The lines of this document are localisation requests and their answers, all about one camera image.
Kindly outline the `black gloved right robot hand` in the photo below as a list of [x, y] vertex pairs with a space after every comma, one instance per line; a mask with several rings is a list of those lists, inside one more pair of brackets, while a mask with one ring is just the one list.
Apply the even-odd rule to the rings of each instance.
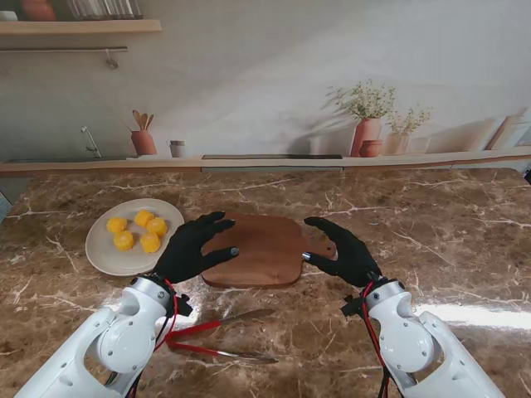
[[376, 279], [382, 277], [382, 272], [368, 247], [351, 231], [321, 217], [307, 217], [304, 223], [325, 233], [335, 244], [338, 256], [336, 260], [331, 260], [322, 255], [305, 252], [305, 262], [358, 288], [368, 285], [372, 280], [371, 276]]

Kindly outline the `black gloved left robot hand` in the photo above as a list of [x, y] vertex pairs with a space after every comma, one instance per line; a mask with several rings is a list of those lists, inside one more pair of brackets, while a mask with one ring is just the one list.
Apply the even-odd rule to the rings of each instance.
[[236, 222], [216, 211], [189, 221], [176, 230], [153, 268], [161, 280], [178, 284], [200, 275], [207, 269], [236, 258], [236, 246], [203, 254], [203, 246], [217, 234], [231, 229]]

